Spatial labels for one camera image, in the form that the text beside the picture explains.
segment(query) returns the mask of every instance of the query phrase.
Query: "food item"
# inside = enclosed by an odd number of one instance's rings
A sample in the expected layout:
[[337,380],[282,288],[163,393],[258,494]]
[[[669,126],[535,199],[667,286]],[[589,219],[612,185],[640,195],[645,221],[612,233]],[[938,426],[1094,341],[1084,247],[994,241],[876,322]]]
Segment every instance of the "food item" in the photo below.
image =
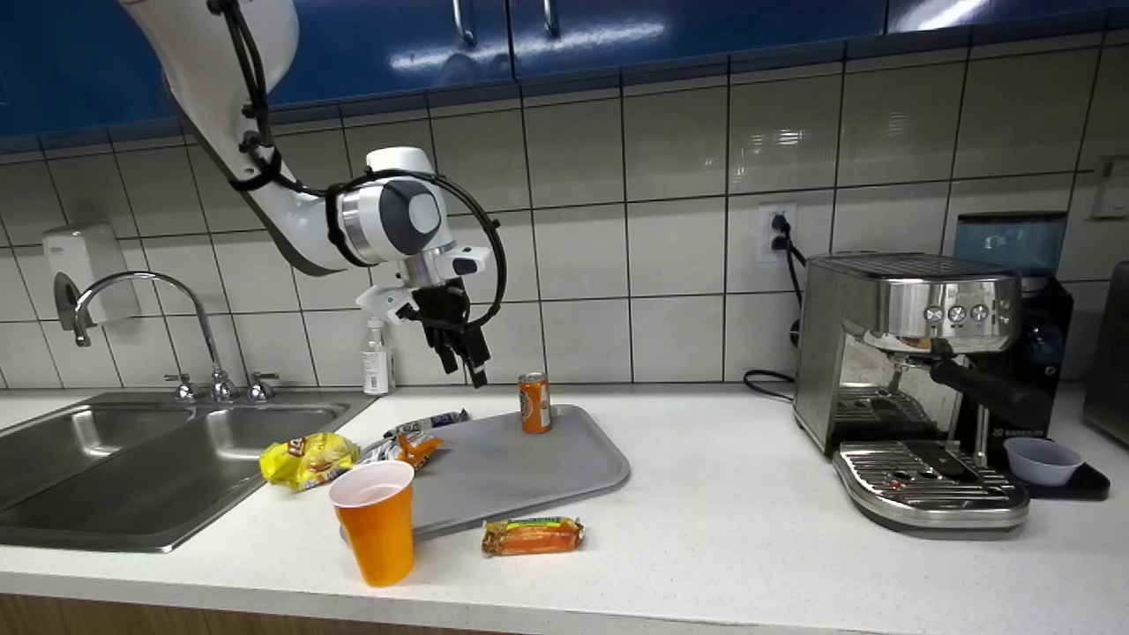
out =
[[424,438],[418,445],[412,438],[399,438],[393,445],[399,445],[399,459],[408,464],[412,469],[424,469],[433,459],[433,452],[445,447],[442,438]]
[[353,469],[360,447],[337,434],[306,434],[282,445],[269,445],[258,454],[258,472],[264,485],[282,485],[290,492],[311,492],[337,472]]
[[523,373],[517,398],[523,398],[523,434],[545,434],[553,426],[551,380],[539,372]]
[[577,520],[497,520],[486,522],[482,554],[517,556],[517,554],[559,554],[577,552]]

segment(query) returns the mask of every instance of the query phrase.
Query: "cabinet handle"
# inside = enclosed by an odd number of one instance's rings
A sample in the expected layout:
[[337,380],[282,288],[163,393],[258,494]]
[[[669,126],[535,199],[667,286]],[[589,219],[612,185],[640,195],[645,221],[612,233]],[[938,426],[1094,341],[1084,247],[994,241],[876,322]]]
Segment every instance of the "cabinet handle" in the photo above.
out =
[[545,40],[556,40],[556,36],[559,36],[559,24],[556,24],[556,7],[553,7],[553,0],[539,0],[539,13],[543,13],[543,36],[545,36]]
[[465,24],[463,0],[452,0],[452,13],[453,13],[453,33],[458,33],[463,45],[472,45],[472,27]]

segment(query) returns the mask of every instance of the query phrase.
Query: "gray cutting board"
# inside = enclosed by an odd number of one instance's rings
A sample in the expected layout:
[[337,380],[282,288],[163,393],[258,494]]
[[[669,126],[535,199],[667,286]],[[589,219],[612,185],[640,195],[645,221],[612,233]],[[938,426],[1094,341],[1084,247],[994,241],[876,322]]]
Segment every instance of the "gray cutting board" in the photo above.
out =
[[417,538],[524,517],[630,481],[629,459],[577,405],[553,405],[551,434],[523,434],[517,414],[433,434],[445,438],[445,452],[417,475]]

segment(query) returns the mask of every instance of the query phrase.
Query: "soda can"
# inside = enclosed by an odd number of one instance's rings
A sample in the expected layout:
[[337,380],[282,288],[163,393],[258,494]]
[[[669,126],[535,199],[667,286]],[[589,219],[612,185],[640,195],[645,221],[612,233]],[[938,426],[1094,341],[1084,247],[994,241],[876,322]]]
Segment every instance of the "soda can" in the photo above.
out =
[[523,398],[523,434],[545,434],[553,426],[551,380],[539,372],[523,373],[517,398]]

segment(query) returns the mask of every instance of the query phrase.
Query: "cable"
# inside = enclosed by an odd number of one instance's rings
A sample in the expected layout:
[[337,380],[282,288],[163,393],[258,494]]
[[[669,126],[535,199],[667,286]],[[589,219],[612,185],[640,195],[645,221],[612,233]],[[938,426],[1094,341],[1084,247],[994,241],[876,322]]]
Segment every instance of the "cable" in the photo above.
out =
[[772,393],[767,384],[787,384],[787,390],[794,393],[798,380],[794,380],[790,373],[763,372],[763,368],[753,368],[753,372],[744,373],[744,390],[746,390],[746,393],[794,404],[790,393]]
[[[772,214],[772,250],[784,250],[784,265],[787,265],[787,278],[790,278],[790,288],[798,297],[798,311],[803,308],[803,288],[800,288],[800,277],[798,277],[798,265],[806,265],[803,250],[790,241],[790,221],[784,214]],[[790,322],[790,333],[787,333],[790,345],[800,341],[800,322]],[[776,393],[767,384],[787,384],[794,393],[798,377],[790,373],[778,373],[778,372],[766,372],[766,368],[750,368],[744,373],[744,390],[746,393],[759,393],[759,395],[772,395],[772,398],[787,398],[794,404],[790,393]]]
[[362,177],[355,177],[348,185],[332,185],[332,186],[306,186],[298,180],[290,180],[282,174],[282,153],[270,141],[276,133],[270,133],[270,108],[269,108],[269,87],[264,87],[264,64],[262,64],[255,33],[248,27],[248,19],[238,11],[238,0],[209,0],[209,7],[211,7],[211,13],[222,13],[222,23],[229,27],[229,40],[231,40],[231,50],[236,50],[236,64],[238,64],[238,74],[244,74],[244,87],[248,87],[248,100],[251,100],[244,107],[244,117],[251,117],[258,125],[258,133],[248,133],[238,141],[238,153],[258,167],[258,177],[251,185],[264,180],[264,185],[276,185],[276,186],[285,186],[285,190],[296,190],[296,195],[317,195],[323,203],[333,203],[337,195],[348,195],[348,190],[355,190],[355,186],[362,186],[371,180],[393,180],[393,177],[428,180],[428,185],[442,186],[445,195],[452,195],[453,203],[463,203],[470,210],[470,214],[479,221],[479,230],[489,241],[489,250],[492,250],[492,260],[497,260],[497,270],[492,270],[497,273],[492,277],[492,300],[476,322],[465,322],[465,325],[433,322],[433,317],[424,317],[424,314],[404,314],[404,317],[418,322],[418,325],[431,325],[431,330],[448,330],[448,333],[482,330],[502,311],[503,286],[508,286],[508,260],[503,260],[503,247],[502,247],[502,235],[497,235],[497,221],[482,213],[482,204],[472,203],[463,186],[453,186],[442,174],[377,168],[377,174],[362,174]]

